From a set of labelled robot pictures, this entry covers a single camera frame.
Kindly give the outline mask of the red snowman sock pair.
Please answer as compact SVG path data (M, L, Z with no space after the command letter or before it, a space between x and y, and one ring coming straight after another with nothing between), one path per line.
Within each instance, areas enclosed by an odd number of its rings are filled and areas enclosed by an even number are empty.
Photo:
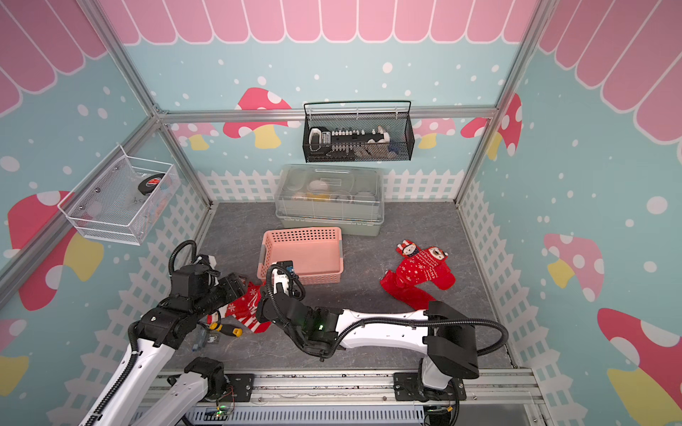
M394 299L413 310L425 310L435 298L419 286L431 282L440 290L448 290L456 277L447 265L449 255L438 247L423 250L410 240L403 240L396 251L402 256L401 264L389 270L380 280L382 289Z

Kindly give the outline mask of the pink perforated plastic basket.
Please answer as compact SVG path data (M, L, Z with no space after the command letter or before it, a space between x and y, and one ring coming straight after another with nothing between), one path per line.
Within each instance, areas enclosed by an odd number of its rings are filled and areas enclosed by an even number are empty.
M344 271L342 231L338 227L307 227L267 231L263 235L257 277L277 262L293 262L304 285L336 284Z

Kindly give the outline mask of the black red tape measure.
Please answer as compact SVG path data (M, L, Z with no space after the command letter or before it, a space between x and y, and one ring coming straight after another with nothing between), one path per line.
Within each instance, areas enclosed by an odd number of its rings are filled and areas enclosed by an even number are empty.
M151 193L153 193L159 186L164 177L164 173L157 173L146 178L144 177L144 179L140 181L140 184L138 184L138 191L143 196L151 195Z

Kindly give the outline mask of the clear lidded storage box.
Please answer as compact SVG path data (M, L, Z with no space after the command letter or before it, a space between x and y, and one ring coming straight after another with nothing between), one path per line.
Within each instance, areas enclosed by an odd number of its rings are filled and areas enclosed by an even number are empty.
M381 170L287 165L275 193L275 215L286 228L338 227L376 237L385 221Z

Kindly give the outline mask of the red snowflake santa sock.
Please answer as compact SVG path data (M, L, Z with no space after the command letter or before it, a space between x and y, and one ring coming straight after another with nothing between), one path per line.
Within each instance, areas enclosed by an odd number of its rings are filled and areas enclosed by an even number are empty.
M220 314L216 313L211 314L206 318L206 321L209 325L211 325L211 323L218 322L218 318L225 319L234 317L235 312L241 311L254 312L257 316L257 308L261 298L262 296L260 293L259 286L253 284L252 282L249 282L247 292L243 297L236 300L234 303L221 307L218 310Z

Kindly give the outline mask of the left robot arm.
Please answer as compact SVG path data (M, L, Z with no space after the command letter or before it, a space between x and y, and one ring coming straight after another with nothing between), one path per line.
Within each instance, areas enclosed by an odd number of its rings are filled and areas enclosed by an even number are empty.
M168 264L170 295L128 327L124 358L83 418L84 425L132 424L150 386L201 320L246 295L243 277L221 276L215 266L214 257L198 254L193 240L173 250ZM175 424L197 402L218 399L226 389L222 362L198 358L138 423Z

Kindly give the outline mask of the red white striped santa sock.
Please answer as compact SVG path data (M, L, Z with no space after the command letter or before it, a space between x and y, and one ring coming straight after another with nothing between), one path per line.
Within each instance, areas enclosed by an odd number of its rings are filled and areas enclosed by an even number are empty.
M270 328L271 323L269 321L267 322L260 322L254 312L250 311L241 311L241 312L235 312L234 317L245 326L245 328L248 328L253 334L262 334L265 333L268 328Z

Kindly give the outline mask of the yellow handled screwdriver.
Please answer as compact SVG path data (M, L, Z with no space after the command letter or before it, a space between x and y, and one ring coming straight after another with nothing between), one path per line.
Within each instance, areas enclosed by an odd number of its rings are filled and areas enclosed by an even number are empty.
M243 330L230 324L211 323L209 330L226 335L227 337L241 337Z

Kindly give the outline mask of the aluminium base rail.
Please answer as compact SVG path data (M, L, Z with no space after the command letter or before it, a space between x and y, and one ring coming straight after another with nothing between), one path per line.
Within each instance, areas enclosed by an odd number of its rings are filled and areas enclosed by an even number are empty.
M262 370L250 386L250 399L229 397L238 408L273 406L397 405L393 369ZM482 369L479 378L460 386L464 405L543 405L529 369Z

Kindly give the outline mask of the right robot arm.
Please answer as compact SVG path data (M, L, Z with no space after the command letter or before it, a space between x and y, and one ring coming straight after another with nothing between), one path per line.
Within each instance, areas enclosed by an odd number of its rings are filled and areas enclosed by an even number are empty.
M362 347L418 353L419 399L426 392L445 392L456 381L479 378L479 358L501 349L509 338L502 324L468 318L439 301L415 312L375 315L313 308L292 288L288 278L267 283L261 290L258 319L273 323L302 353L321 361Z

